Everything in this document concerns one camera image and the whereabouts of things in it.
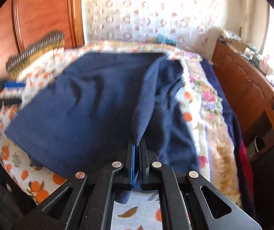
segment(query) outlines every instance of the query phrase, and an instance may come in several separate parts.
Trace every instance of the red fabric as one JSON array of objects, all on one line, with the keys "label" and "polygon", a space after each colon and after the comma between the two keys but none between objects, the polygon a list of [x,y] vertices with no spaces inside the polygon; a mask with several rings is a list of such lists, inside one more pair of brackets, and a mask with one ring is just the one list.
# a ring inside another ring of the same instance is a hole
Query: red fabric
[{"label": "red fabric", "polygon": [[240,149],[239,149],[239,159],[243,168],[243,175],[245,176],[245,180],[247,182],[248,190],[253,199],[253,173],[252,168],[247,158],[247,152],[243,141],[241,141]]}]

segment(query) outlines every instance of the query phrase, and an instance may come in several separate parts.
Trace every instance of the bed sheet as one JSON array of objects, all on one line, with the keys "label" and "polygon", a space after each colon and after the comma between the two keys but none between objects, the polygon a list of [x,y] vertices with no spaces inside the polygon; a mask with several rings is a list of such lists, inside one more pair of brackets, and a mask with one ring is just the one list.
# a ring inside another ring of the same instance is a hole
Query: bed sheet
[{"label": "bed sheet", "polygon": [[[193,135],[199,157],[200,173],[224,195],[241,206],[234,145],[222,115],[222,99],[207,81],[200,62],[202,57],[179,48],[160,44],[139,44],[102,41],[84,47],[66,50],[49,60],[31,65],[26,75],[25,89],[4,89],[2,97],[19,94],[21,108],[74,60],[88,52],[164,52],[178,59],[183,66],[184,85],[176,94],[187,127]],[[37,204],[55,191],[64,181],[62,177],[43,167],[30,167],[28,155],[14,145],[4,134],[18,108],[0,110],[0,161],[4,169],[21,189]],[[127,204],[115,202],[112,229],[161,229],[157,193],[133,191]]]}]

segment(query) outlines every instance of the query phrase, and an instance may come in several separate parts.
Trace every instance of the gray fabric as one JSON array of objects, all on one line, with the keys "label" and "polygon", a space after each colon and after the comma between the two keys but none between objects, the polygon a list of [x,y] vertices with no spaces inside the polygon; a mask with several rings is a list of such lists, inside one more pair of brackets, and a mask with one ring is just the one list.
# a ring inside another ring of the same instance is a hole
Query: gray fabric
[{"label": "gray fabric", "polygon": [[0,185],[0,227],[11,230],[13,224],[22,217],[14,196]]}]

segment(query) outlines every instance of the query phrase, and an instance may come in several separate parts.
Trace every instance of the white floral bed sheet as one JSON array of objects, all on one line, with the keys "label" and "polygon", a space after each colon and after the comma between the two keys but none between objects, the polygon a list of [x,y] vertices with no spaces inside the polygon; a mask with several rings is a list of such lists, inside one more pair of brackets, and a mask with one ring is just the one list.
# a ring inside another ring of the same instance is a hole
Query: white floral bed sheet
[{"label": "white floral bed sheet", "polygon": [[[101,41],[32,63],[27,68],[25,89],[4,89],[0,96],[19,94],[23,99],[22,109],[68,65],[89,52],[164,52],[170,59],[181,62],[184,84],[176,100],[193,136],[200,173],[241,206],[234,146],[222,117],[222,99],[207,81],[198,54],[169,45]],[[0,110],[0,162],[17,185],[38,204],[65,179],[45,167],[30,167],[29,156],[5,136],[4,131],[17,112],[16,106]],[[115,202],[111,229],[162,229],[157,193],[133,191],[127,204]]]}]

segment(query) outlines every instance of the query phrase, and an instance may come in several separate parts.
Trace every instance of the navy blue cloth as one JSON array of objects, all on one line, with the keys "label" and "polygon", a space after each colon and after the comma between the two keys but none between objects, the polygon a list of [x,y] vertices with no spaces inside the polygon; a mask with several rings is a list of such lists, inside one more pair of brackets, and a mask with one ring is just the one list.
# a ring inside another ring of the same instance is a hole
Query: navy blue cloth
[{"label": "navy blue cloth", "polygon": [[237,176],[239,181],[239,190],[241,194],[243,209],[248,215],[250,215],[250,217],[252,217],[253,219],[256,219],[255,208],[254,208],[251,196],[249,194],[248,186],[247,186],[247,183],[243,174],[242,165],[239,159],[239,149],[240,149],[242,138],[241,138],[241,132],[240,132],[240,127],[239,127],[237,117],[235,113],[232,111],[229,103],[227,102],[225,98],[225,95],[222,91],[219,81],[214,73],[213,67],[209,64],[206,58],[203,58],[203,60],[201,61],[201,65],[205,72],[207,80],[218,92],[218,96],[223,99],[222,115],[224,117],[225,123],[228,126],[228,132],[234,144],[234,156],[235,156],[235,162],[237,166]]},{"label": "navy blue cloth", "polygon": [[174,98],[182,73],[180,62],[163,53],[86,54],[18,112],[6,135],[65,178],[115,161],[129,137],[137,146],[142,136],[175,171],[198,171]]}]

